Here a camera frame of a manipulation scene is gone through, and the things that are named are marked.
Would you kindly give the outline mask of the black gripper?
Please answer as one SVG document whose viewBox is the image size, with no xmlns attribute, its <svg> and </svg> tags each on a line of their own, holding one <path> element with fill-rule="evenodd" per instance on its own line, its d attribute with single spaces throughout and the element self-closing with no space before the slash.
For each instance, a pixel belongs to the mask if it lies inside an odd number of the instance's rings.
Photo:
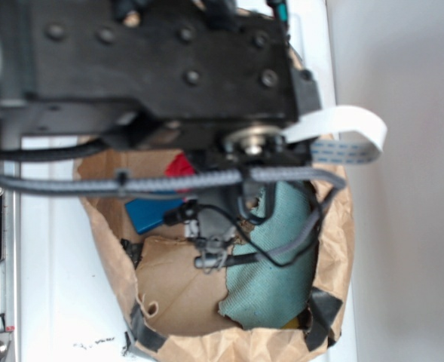
<svg viewBox="0 0 444 362">
<path fill-rule="evenodd" d="M 115 149 L 217 149 L 320 108 L 282 23 L 230 2 L 32 1 L 28 135 L 92 135 Z"/>
</svg>

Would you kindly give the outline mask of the robot arm with black wrist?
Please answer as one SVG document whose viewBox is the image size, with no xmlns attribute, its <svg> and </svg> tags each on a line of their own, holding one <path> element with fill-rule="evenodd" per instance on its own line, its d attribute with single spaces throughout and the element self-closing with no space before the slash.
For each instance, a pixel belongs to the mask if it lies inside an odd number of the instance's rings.
<svg viewBox="0 0 444 362">
<path fill-rule="evenodd" d="M 181 149 L 199 167 L 308 162 L 320 108 L 289 9 L 235 1 L 0 1 L 0 160 Z"/>
</svg>

